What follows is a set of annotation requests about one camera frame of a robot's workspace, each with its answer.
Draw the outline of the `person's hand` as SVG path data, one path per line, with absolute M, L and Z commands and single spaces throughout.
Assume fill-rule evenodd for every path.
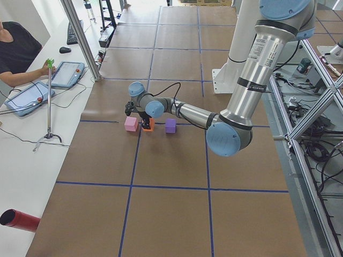
M 56 67 L 55 66 L 52 66 L 52 68 L 50 68 L 48 66 L 48 64 L 44 64 L 42 68 L 40 68 L 40 74 L 41 76 L 43 75 L 48 75 L 49 74 L 49 71 L 51 71 L 51 73 L 55 73 L 56 72 Z

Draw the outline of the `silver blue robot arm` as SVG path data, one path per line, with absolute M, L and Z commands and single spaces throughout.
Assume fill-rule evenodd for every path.
M 231 95 L 219 113 L 175 97 L 158 97 L 140 82 L 128 88 L 131 100 L 125 113 L 138 113 L 145 129 L 151 118 L 173 114 L 205 129 L 207 145 L 217 155 L 236 154 L 252 140 L 252 115 L 283 48 L 313 35 L 316 10 L 317 2 L 312 0 L 242 1 L 227 62 L 213 71 L 214 91 Z

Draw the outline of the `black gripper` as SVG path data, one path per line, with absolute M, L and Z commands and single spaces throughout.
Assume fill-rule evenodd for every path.
M 150 116 L 142 110 L 137 110 L 139 116 L 142 119 L 141 126 L 144 129 L 151 129 L 151 122 L 150 122 Z

